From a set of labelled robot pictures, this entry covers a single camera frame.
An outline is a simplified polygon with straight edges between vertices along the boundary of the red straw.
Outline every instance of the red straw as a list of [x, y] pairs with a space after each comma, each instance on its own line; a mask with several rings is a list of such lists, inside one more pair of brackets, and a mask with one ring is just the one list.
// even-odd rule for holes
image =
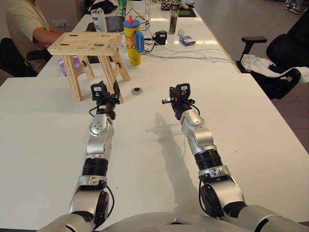
[[129, 15], [129, 25], [133, 25], [132, 15]]

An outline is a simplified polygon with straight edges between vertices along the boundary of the wooden stool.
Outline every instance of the wooden stool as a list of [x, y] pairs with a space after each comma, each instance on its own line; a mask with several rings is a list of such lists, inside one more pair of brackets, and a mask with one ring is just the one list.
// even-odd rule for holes
[[[119, 73], [125, 81], [130, 80], [117, 51], [120, 42], [120, 33], [70, 32], [64, 33], [48, 48], [50, 54], [63, 56], [63, 63], [75, 101], [80, 102], [82, 100], [78, 83], [78, 76], [81, 72], [85, 70], [89, 79], [95, 78], [87, 56], [98, 57], [108, 80], [107, 88], [110, 93], [113, 93], [113, 84]], [[81, 61], [81, 65], [78, 68], [74, 66], [73, 56], [78, 56]], [[115, 69], [112, 68], [110, 57], [116, 64]]]

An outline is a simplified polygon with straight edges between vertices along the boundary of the electrical socket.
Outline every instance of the electrical socket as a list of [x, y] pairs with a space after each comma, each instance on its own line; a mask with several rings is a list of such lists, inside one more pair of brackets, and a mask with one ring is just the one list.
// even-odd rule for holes
[[52, 20], [52, 24], [54, 28], [63, 28], [64, 25], [66, 25], [66, 27], [69, 26], [69, 23], [67, 20]]

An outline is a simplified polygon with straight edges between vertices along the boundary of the chair backrest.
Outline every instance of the chair backrest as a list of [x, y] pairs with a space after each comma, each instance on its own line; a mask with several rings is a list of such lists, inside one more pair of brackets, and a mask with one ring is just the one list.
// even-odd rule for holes
[[12, 76], [37, 76], [15, 47], [12, 39], [3, 38], [0, 42], [0, 69]]
[[283, 70], [309, 67], [309, 12], [306, 11], [287, 34], [274, 39], [266, 50], [269, 59]]

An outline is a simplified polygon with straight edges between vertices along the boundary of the yellow water bottle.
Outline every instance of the yellow water bottle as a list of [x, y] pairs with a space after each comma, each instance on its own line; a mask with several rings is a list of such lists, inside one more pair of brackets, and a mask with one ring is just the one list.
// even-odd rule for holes
[[144, 52], [144, 35], [140, 31], [140, 22], [132, 20], [129, 15], [129, 20], [124, 21], [124, 29], [126, 36], [126, 49], [129, 54], [129, 61], [131, 65], [140, 64], [140, 54]]

